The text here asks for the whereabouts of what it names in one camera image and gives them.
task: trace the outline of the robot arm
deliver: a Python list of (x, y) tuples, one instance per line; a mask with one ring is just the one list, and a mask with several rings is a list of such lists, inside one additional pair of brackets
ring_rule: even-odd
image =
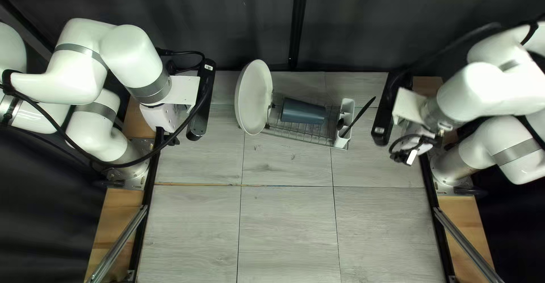
[[(392, 115), (396, 124), (408, 121), (405, 133), (433, 138), (481, 116), (501, 116), (487, 120), (458, 146), (432, 158), (433, 175), (442, 183), (455, 185), (460, 178), (494, 164), (516, 184), (545, 176), (545, 152), (518, 119), (505, 116), (545, 118), (540, 113), (545, 111), (545, 75), (527, 51), (545, 55), (545, 22), (522, 45), (529, 30), (528, 25), (517, 27), (475, 44), (468, 64), (435, 97), (406, 90), (398, 93)], [(401, 151), (410, 150), (418, 140), (405, 140)], [(429, 149), (424, 144), (418, 154)]]
[[(175, 119), (170, 115), (156, 117), (158, 112), (170, 110), (172, 114), (180, 111), (173, 109), (174, 106), (194, 105), (199, 92), (208, 93), (207, 89), (200, 90), (199, 77), (169, 76), (149, 37), (135, 26), (71, 19), (65, 25), (43, 74), (22, 73), (26, 69), (26, 53), (16, 31), (0, 23), (0, 39), (3, 44), (0, 48), (2, 83), (11, 84), (19, 93), (40, 102), (38, 105), (57, 124), (62, 124), (70, 106), (76, 105), (65, 132), (83, 150), (104, 162), (127, 163), (143, 155), (113, 128), (120, 100), (102, 88), (109, 69), (141, 107), (146, 108), (147, 116), (154, 116), (153, 128), (163, 126), (174, 132), (179, 124), (172, 120), (178, 122), (181, 118)], [(204, 61), (206, 70), (210, 72), (206, 75), (205, 85), (211, 89), (215, 64), (211, 66), (208, 63), (213, 64), (213, 61)], [(0, 102), (0, 113), (0, 119), (12, 126), (39, 133), (55, 132), (36, 108), (9, 94), (4, 94)], [(147, 164), (148, 161), (142, 161), (116, 171), (124, 178), (139, 178)]]

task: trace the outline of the black backdrop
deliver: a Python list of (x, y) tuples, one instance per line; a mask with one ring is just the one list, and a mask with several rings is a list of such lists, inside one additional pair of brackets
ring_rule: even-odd
[[(51, 44), (67, 20), (84, 17), (135, 24), (157, 46), (200, 50), (220, 69), (255, 58), (288, 69), (293, 0), (9, 1)], [(545, 0), (306, 0), (298, 68), (390, 70), (485, 23), (512, 25), (544, 11)]]
[[(293, 0), (8, 1), (51, 47), (67, 20), (84, 17), (135, 24), (157, 46), (203, 51), (220, 69), (241, 69), (255, 58), (265, 60), (272, 70), (290, 69)], [(497, 21), (511, 26), (543, 12), (545, 0), (306, 0), (295, 70), (388, 71), (439, 50), (485, 23)], [(465, 49), (452, 52), (417, 74), (448, 77), (464, 63)], [(177, 61), (179, 66), (194, 62)], [(90, 249), (92, 223), (96, 224), (100, 213), (101, 191), (89, 184), (89, 175), (82, 173), (83, 168), (52, 160), (59, 154), (52, 157), (51, 150), (44, 151), (44, 146), (39, 151), (27, 139), (4, 132), (0, 139), (0, 155), (6, 159), (2, 161), (2, 180), (8, 183), (4, 187), (9, 188), (2, 196), (2, 218), (4, 222), (13, 222), (12, 228), (0, 229), (4, 233), (1, 239), (5, 239), (0, 243), (0, 264), (19, 267), (15, 268), (17, 272), (3, 269), (2, 277), (13, 280), (10, 274), (24, 273), (19, 279), (29, 281), (35, 271), (37, 275), (49, 273), (42, 277), (46, 280), (38, 281), (80, 282), (87, 265), (84, 248)], [(487, 180), (500, 179), (492, 171)], [(541, 196), (530, 189), (510, 198), (507, 191), (496, 190), (494, 184), (483, 187), (490, 195), (479, 205), (500, 275), (512, 279), (517, 278), (517, 273), (538, 274), (537, 262), (543, 259), (536, 252), (542, 252), (545, 239), (542, 224), (532, 225), (532, 221), (542, 218), (545, 207), (542, 203), (528, 203), (524, 195), (531, 194), (532, 201)], [(506, 210), (507, 201), (517, 205), (503, 217), (499, 213)], [(12, 211), (20, 218), (13, 218)], [(511, 218), (511, 225), (506, 230), (502, 221), (507, 218)], [(525, 218), (521, 225), (519, 219)], [(25, 239), (30, 239), (31, 244), (25, 243)], [(517, 246), (507, 239), (528, 242)], [(521, 257), (535, 258), (535, 267), (510, 261), (514, 248), (518, 251), (512, 259), (530, 262)], [(518, 278), (532, 281), (536, 277), (529, 274)]]

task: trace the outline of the white utensil holder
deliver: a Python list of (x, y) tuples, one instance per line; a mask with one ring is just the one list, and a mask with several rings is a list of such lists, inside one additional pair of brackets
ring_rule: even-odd
[(356, 107), (356, 102), (351, 98), (343, 98), (341, 102), (341, 110), (339, 112), (339, 116), (337, 118), (337, 122), (341, 119), (344, 119), (344, 126), (337, 130), (335, 133), (335, 143), (334, 148), (344, 149), (344, 146), (348, 143), (350, 138), (352, 137), (352, 129), (344, 137), (340, 137), (346, 130), (348, 129), (348, 126), (352, 123), (354, 120), (354, 110)]

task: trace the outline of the wire dish rack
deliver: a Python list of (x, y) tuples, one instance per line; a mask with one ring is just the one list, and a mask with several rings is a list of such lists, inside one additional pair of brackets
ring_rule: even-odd
[(269, 114), (269, 118), (267, 119), (267, 124), (261, 133), (284, 137), (291, 140), (320, 144), (322, 146), (340, 150), (348, 149), (348, 143), (344, 146), (344, 148), (333, 147), (336, 136), (337, 118), (341, 109), (340, 106), (324, 105), (305, 99), (302, 101), (325, 106), (324, 122), (322, 124), (282, 122), (280, 120), (280, 115), (282, 112), (284, 98), (295, 97), (273, 93), (271, 112)]

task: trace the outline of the white plate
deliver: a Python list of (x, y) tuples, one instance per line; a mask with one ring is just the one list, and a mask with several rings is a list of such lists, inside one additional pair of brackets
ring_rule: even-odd
[(239, 75), (235, 91), (235, 114), (240, 127), (256, 135), (265, 127), (273, 92), (273, 79), (260, 59), (247, 64)]

